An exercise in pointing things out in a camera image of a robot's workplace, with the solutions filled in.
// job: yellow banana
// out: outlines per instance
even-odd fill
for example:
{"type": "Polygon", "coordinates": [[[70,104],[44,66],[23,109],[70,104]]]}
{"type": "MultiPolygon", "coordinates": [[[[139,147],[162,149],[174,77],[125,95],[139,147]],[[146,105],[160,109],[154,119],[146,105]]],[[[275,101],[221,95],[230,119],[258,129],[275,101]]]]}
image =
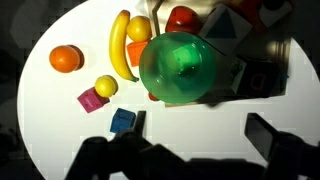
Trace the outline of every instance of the yellow banana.
{"type": "Polygon", "coordinates": [[[109,56],[113,68],[123,79],[137,82],[128,65],[126,57],[126,29],[130,22],[130,12],[122,10],[113,22],[109,39],[109,56]]]}

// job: table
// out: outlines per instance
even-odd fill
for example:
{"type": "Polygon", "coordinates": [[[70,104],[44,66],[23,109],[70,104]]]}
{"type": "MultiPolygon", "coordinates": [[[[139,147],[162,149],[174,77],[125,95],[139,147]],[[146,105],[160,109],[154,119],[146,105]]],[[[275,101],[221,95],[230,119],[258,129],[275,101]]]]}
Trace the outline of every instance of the table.
{"type": "MultiPolygon", "coordinates": [[[[319,79],[305,53],[292,40],[285,96],[165,108],[148,98],[141,80],[122,80],[108,56],[108,37],[122,9],[148,15],[143,0],[90,0],[60,18],[38,41],[24,67],[18,92],[18,118],[26,148],[48,180],[63,179],[83,140],[109,132],[117,108],[146,110],[145,137],[161,143],[184,160],[191,157],[245,158],[266,162],[244,136],[248,112],[257,112],[278,130],[301,136],[315,145],[320,139],[319,79]],[[84,67],[70,74],[49,64],[50,51],[62,44],[78,46],[84,67]],[[109,74],[119,83],[118,93],[103,108],[87,114],[77,97],[92,87],[97,77],[109,74]]],[[[138,68],[132,68],[139,75],[138,68]]]]}

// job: lemon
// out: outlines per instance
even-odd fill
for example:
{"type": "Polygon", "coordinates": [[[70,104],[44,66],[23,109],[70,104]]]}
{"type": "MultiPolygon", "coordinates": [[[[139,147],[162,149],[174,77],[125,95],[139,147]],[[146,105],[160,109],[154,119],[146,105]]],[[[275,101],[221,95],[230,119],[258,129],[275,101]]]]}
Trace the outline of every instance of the lemon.
{"type": "Polygon", "coordinates": [[[112,76],[104,75],[96,80],[94,88],[101,97],[108,98],[118,91],[118,84],[112,76]]]}
{"type": "Polygon", "coordinates": [[[142,42],[151,38],[150,19],[145,16],[133,17],[127,26],[127,34],[134,42],[142,42]]]}

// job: yellow fruit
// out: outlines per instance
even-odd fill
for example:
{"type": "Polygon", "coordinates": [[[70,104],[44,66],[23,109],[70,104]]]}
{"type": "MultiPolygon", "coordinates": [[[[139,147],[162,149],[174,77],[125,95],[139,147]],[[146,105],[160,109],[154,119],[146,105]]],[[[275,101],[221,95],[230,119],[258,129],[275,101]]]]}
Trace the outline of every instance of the yellow fruit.
{"type": "Polygon", "coordinates": [[[137,82],[139,78],[132,74],[126,57],[126,29],[129,21],[130,12],[127,10],[122,10],[114,20],[109,39],[109,56],[114,70],[120,77],[137,82]]]}
{"type": "Polygon", "coordinates": [[[127,34],[134,42],[142,42],[151,38],[150,19],[145,16],[132,18],[127,27],[127,34]]]}
{"type": "Polygon", "coordinates": [[[108,98],[118,91],[118,84],[112,76],[104,75],[96,80],[94,88],[101,97],[108,98]]]}

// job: green plastic bowl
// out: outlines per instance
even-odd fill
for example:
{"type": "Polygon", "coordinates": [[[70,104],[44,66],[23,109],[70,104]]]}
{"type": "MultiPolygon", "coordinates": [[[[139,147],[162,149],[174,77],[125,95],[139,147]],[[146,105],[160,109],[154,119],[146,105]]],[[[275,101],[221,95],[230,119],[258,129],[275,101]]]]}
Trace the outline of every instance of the green plastic bowl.
{"type": "Polygon", "coordinates": [[[152,39],[141,54],[142,83],[166,103],[183,104],[203,96],[215,80],[215,56],[206,42],[186,32],[152,39]]]}

